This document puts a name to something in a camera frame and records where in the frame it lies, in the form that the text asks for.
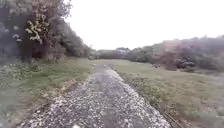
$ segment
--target gravel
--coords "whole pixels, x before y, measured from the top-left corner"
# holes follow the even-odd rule
[[[106,66],[52,99],[18,128],[170,128],[165,118]]]

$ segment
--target tree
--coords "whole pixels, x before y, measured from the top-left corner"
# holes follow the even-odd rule
[[[0,22],[9,30],[7,38],[15,38],[23,59],[43,58],[61,43],[58,26],[69,15],[70,1],[3,0]]]
[[[164,41],[131,50],[127,59],[156,63],[167,69],[224,70],[224,36]]]

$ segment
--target grass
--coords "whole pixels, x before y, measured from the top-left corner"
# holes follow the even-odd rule
[[[60,63],[20,63],[2,67],[0,115],[9,125],[19,122],[30,110],[62,92],[66,84],[84,80],[91,71],[88,62],[87,59],[70,58]]]
[[[124,60],[95,60],[94,63],[111,65],[151,105],[183,127],[224,126],[224,80],[221,75],[168,71]]]

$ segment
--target sky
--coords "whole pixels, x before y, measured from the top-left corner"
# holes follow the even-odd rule
[[[224,0],[72,0],[72,29],[95,49],[224,34]]]

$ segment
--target foliage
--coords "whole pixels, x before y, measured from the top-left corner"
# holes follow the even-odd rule
[[[192,72],[195,68],[223,70],[224,37],[192,38],[164,41],[133,49],[127,59],[134,62],[161,64],[169,70],[177,68]]]
[[[99,50],[100,59],[126,59],[130,50],[128,48],[117,48],[115,50]]]
[[[65,0],[3,0],[0,23],[14,38],[21,58],[59,59],[65,53],[88,56],[88,46],[64,21],[70,14],[71,1]]]

